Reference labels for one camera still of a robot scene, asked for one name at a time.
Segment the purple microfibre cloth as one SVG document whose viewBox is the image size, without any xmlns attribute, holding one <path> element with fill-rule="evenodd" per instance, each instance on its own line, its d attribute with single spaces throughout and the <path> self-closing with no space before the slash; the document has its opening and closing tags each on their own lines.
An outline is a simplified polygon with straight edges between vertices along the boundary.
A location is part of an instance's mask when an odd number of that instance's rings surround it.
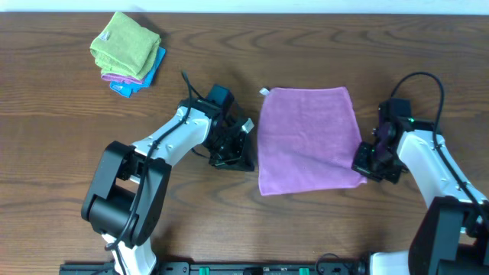
<svg viewBox="0 0 489 275">
<path fill-rule="evenodd" d="M 367 179 L 351 165 L 360 143 L 344 86 L 270 89 L 257 129 L 261 195 L 359 187 Z"/>
</svg>

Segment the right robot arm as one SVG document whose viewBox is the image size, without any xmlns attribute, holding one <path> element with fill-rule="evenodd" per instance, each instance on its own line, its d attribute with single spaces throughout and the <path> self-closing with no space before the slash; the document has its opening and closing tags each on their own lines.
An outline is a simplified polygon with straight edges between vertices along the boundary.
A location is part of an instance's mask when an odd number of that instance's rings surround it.
<svg viewBox="0 0 489 275">
<path fill-rule="evenodd" d="M 375 181 L 413 176 L 427 212 L 406 251 L 377 252 L 371 274 L 486 274 L 488 198 L 463 174 L 435 123 L 409 117 L 380 123 L 361 143 L 353 170 Z"/>
</svg>

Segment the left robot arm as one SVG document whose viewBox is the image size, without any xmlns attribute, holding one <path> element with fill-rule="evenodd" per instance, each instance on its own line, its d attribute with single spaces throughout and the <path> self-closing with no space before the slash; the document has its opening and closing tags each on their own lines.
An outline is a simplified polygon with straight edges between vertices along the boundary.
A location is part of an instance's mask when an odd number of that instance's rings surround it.
<svg viewBox="0 0 489 275">
<path fill-rule="evenodd" d="M 102 153 L 81 208 L 81 216 L 105 240 L 116 274 L 152 274 L 157 257 L 150 236 L 163 208 L 172 168 L 194 147 L 209 152 L 216 169 L 251 172 L 254 127 L 232 115 L 231 103 L 183 100 L 175 115 L 130 145 L 110 143 Z"/>
</svg>

